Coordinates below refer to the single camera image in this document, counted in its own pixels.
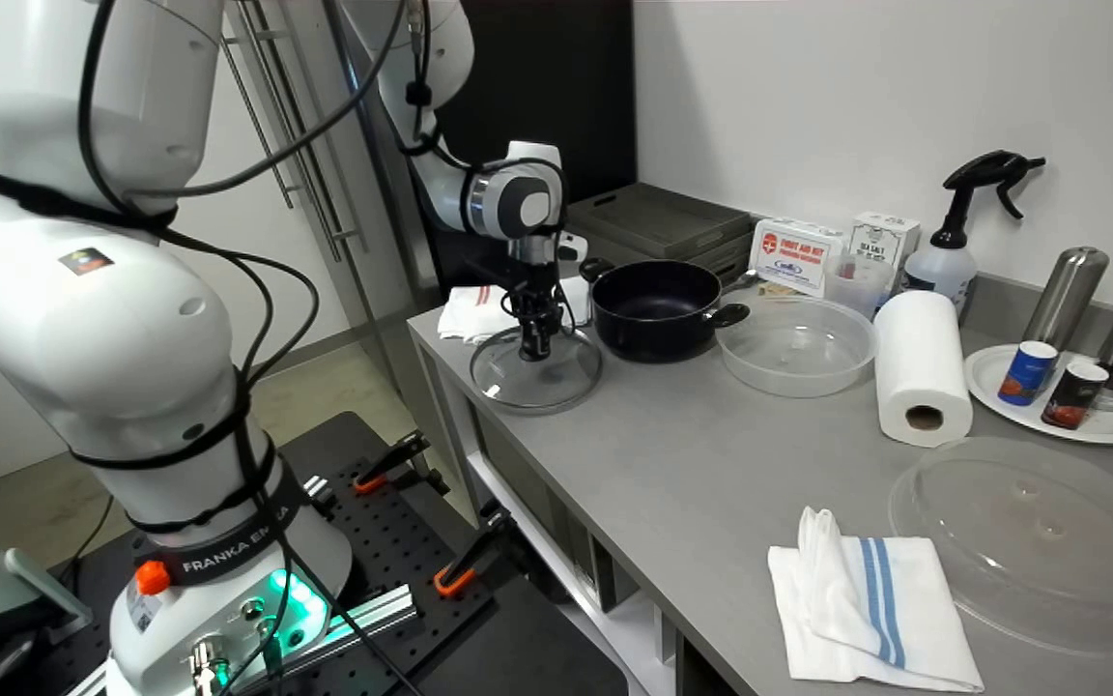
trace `folded napkin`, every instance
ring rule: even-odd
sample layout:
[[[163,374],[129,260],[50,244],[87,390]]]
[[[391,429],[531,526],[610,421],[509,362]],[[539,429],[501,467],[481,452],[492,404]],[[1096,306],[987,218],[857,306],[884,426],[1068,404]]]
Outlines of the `folded napkin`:
[[[575,327],[588,327],[588,279],[573,274],[559,279],[559,291],[573,306]],[[513,331],[517,320],[501,310],[506,291],[501,288],[452,288],[450,302],[436,316],[436,336],[446,341],[487,341],[496,334]]]
[[[982,694],[929,537],[838,537],[805,510],[796,550],[768,550],[791,682],[884,682]]]

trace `gray countertop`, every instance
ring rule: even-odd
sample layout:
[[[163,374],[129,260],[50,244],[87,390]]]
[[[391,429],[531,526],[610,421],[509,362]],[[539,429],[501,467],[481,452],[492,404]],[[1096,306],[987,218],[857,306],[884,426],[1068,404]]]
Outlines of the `gray countertop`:
[[[470,346],[436,341],[436,314],[414,316],[411,331],[476,398]],[[765,570],[768,545],[796,541],[805,508],[832,508],[847,533],[894,533],[889,494],[923,449],[881,439],[872,383],[836,398],[768,398],[738,383],[715,350],[664,369],[607,355],[603,383],[581,405],[550,420],[492,420],[735,688],[897,694],[789,682]],[[1113,475],[1113,449],[1053,440],[982,405],[975,439],[1037,440]],[[1042,652],[975,615],[965,633],[991,696],[1113,694],[1113,659]]]

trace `spray bottle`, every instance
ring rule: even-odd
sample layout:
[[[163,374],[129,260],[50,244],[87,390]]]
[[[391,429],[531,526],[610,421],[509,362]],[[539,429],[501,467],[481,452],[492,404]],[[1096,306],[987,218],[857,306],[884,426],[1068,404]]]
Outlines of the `spray bottle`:
[[[1013,207],[1013,188],[1026,184],[1029,171],[1040,171],[1046,160],[1026,160],[1017,150],[991,150],[965,167],[957,167],[943,191],[951,191],[951,209],[943,227],[906,260],[906,291],[934,291],[953,302],[953,314],[965,310],[969,288],[979,279],[979,264],[965,251],[965,218],[979,188],[996,188],[996,200],[1026,221]]]

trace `glass bowl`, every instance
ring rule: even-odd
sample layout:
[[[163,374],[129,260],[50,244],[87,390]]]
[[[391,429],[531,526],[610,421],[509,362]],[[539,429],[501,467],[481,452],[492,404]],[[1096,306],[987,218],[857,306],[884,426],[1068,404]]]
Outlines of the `glass bowl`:
[[[718,331],[727,369],[768,396],[821,398],[868,374],[872,331],[863,314],[796,293],[729,293],[749,316]]]

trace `black wall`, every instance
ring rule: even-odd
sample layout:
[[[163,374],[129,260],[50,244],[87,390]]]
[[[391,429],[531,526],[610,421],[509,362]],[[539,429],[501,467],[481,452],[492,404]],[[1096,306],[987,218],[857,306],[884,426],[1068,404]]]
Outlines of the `black wall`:
[[[476,70],[442,110],[460,160],[497,160],[509,139],[557,145],[570,200],[630,188],[630,0],[465,0]]]

